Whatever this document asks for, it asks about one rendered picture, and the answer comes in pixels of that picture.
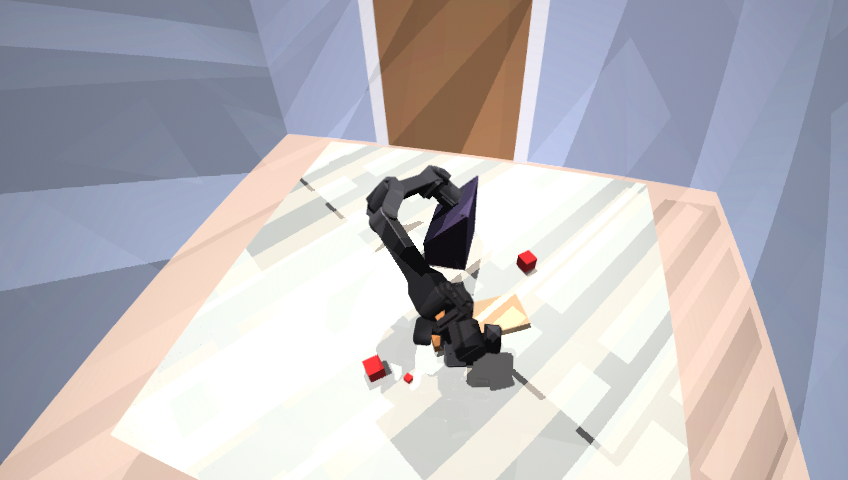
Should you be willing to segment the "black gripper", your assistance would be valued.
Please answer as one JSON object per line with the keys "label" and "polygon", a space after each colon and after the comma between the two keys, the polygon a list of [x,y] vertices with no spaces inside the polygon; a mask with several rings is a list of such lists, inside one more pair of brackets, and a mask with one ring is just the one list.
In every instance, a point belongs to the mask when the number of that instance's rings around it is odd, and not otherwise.
{"label": "black gripper", "polygon": [[[440,347],[443,348],[441,341],[443,333],[450,334],[450,332],[446,330],[438,334],[422,316],[419,316],[415,323],[413,343],[418,346],[430,346],[432,335],[436,335],[440,336]],[[502,327],[500,325],[484,323],[484,332],[482,335],[487,348],[487,353],[498,354],[501,350]]]}

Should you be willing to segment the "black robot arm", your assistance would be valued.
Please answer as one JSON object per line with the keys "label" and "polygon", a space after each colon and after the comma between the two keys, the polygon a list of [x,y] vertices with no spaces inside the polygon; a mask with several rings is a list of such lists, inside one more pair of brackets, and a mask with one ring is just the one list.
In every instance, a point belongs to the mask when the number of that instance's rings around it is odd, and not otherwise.
{"label": "black robot arm", "polygon": [[[432,196],[444,211],[459,204],[465,188],[459,189],[450,181],[452,175],[444,168],[429,165],[420,174],[398,180],[386,176],[366,196],[365,214],[369,227],[378,234],[405,276],[408,295],[426,322],[443,333],[444,364],[465,367],[487,354],[479,323],[472,318],[475,302],[463,282],[451,283],[431,268],[399,220],[402,201],[415,194],[427,199]],[[436,319],[436,315],[445,315]]]}

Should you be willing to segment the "brown square block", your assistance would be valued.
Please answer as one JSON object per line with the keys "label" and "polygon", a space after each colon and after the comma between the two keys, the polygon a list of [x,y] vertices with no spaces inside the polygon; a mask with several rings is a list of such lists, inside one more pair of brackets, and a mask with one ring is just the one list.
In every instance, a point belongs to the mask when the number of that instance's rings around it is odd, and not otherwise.
{"label": "brown square block", "polygon": [[[444,315],[445,315],[445,311],[440,312],[440,313],[439,313],[438,315],[436,315],[435,317],[436,317],[436,319],[438,320],[439,318],[441,318],[441,317],[442,317],[442,316],[444,316]],[[441,348],[441,347],[440,347],[440,336],[432,335],[431,340],[432,340],[432,344],[433,344],[433,346],[434,346],[434,350],[435,350],[435,352],[438,352],[438,351],[442,351],[442,350],[444,350],[443,348]]]}

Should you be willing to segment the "tan flat block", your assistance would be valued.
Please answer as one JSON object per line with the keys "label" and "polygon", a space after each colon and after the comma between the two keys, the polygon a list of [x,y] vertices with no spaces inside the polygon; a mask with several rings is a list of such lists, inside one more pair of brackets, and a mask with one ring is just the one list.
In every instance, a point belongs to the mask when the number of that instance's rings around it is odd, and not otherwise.
{"label": "tan flat block", "polygon": [[478,321],[481,333],[485,323],[500,325],[502,335],[529,329],[531,323],[516,292],[475,301],[472,318]]}

